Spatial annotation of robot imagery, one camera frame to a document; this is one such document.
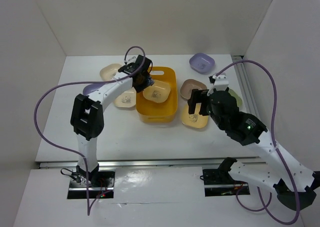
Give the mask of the yellow panda plate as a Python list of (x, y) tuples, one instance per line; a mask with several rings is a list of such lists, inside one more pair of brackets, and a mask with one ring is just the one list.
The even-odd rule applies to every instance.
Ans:
[(170, 93), (171, 86), (169, 83), (154, 80), (154, 84), (144, 89), (142, 95), (146, 100), (160, 104), (168, 99)]

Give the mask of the purple plate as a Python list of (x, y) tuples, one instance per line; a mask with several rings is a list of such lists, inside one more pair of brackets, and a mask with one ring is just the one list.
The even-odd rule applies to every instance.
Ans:
[(82, 94), (83, 94), (84, 96), (87, 96), (87, 95), (89, 95), (90, 93), (99, 90), (103, 85), (104, 85), (103, 83), (101, 83), (101, 84), (99, 84), (99, 83), (89, 84), (89, 85), (87, 85), (87, 86), (85, 86), (85, 87), (83, 88)]
[(215, 60), (205, 53), (196, 53), (189, 59), (190, 67), (200, 74), (209, 73), (215, 66)]

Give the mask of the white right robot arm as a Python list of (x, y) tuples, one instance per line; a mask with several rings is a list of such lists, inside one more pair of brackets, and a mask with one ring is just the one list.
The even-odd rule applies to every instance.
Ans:
[(265, 188), (293, 211), (309, 207), (317, 196), (320, 173), (305, 167), (280, 144), (274, 144), (270, 130), (253, 114), (240, 111), (228, 90), (208, 92), (192, 90), (187, 101), (189, 114), (211, 117), (229, 138), (255, 152), (272, 169), (259, 172), (227, 157), (218, 167), (220, 181), (235, 180)]

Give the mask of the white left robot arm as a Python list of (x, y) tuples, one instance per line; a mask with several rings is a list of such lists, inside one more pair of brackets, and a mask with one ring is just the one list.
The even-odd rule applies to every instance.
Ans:
[(121, 94), (134, 88), (142, 92), (154, 84), (150, 76), (153, 62), (138, 55), (129, 63), (120, 67), (110, 83), (99, 84), (88, 94), (75, 97), (70, 124), (77, 137), (78, 151), (81, 156), (76, 171), (81, 181), (88, 187), (99, 180), (97, 160), (97, 140), (104, 128), (104, 111)]

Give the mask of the yellow plastic bin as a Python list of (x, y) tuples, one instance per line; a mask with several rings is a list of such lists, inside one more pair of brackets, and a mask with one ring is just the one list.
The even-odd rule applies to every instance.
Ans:
[(176, 73), (172, 68), (154, 66), (151, 72), (154, 80), (170, 84), (171, 92), (163, 103), (155, 103), (144, 98), (143, 92), (136, 94), (136, 110), (144, 123), (169, 123), (174, 120), (178, 109)]

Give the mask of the brown panda plate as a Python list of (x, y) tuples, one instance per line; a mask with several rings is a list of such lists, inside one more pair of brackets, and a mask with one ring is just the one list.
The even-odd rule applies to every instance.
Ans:
[(183, 82), (183, 84), (180, 88), (181, 97), (185, 100), (190, 99), (193, 89), (205, 90), (205, 89), (207, 89), (207, 86), (198, 80), (187, 79)]

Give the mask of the green panda plate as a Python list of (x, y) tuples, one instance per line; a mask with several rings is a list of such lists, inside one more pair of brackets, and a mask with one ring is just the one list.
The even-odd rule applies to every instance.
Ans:
[(235, 98), (237, 106), (241, 108), (243, 106), (242, 98), (231, 88), (229, 88), (228, 92), (232, 97)]

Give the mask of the cream panda plate front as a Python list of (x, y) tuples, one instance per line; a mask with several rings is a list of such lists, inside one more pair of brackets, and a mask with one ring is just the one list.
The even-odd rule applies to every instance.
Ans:
[(119, 95), (113, 104), (119, 109), (132, 109), (136, 106), (136, 94), (136, 90), (132, 87)]

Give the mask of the cream panda plate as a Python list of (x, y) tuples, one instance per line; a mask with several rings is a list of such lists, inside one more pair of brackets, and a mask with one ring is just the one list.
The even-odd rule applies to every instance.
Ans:
[(119, 109), (132, 109), (136, 106), (136, 94), (136, 90), (132, 87), (119, 95), (113, 104)]
[(118, 69), (122, 65), (119, 63), (112, 63), (104, 68), (102, 68), (99, 72), (99, 75), (103, 81), (110, 81), (118, 72)]

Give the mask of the cream panda plate back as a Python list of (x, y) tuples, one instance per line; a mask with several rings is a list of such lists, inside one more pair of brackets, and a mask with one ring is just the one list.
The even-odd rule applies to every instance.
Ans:
[(118, 69), (122, 65), (119, 63), (112, 63), (104, 68), (102, 68), (99, 72), (99, 75), (103, 81), (110, 81), (118, 72)]

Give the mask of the aluminium table edge rail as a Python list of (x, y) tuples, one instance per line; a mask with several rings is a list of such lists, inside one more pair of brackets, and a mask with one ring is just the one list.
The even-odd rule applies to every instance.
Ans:
[[(189, 159), (158, 159), (158, 160), (109, 160), (99, 161), (99, 167), (105, 169), (150, 168), (150, 167), (187, 167), (187, 166), (213, 166), (220, 165), (222, 158), (189, 158)], [(75, 168), (75, 161), (40, 162), (40, 169)]]

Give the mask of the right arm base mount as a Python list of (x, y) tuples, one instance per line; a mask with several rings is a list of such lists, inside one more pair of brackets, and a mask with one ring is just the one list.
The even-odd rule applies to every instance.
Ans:
[(239, 195), (250, 195), (246, 182), (234, 180), (219, 169), (203, 169), (199, 179), (204, 184), (205, 197), (235, 196), (238, 191)]

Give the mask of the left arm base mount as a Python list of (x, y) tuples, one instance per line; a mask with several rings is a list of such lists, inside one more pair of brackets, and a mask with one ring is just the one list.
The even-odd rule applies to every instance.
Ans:
[[(62, 168), (60, 173), (69, 177), (69, 187), (67, 193), (68, 200), (82, 200), (87, 198), (87, 181), (84, 177), (68, 168)], [(97, 178), (89, 181), (89, 198), (93, 200), (98, 196), (100, 199), (113, 199), (115, 174), (116, 173), (113, 170), (99, 171)]]

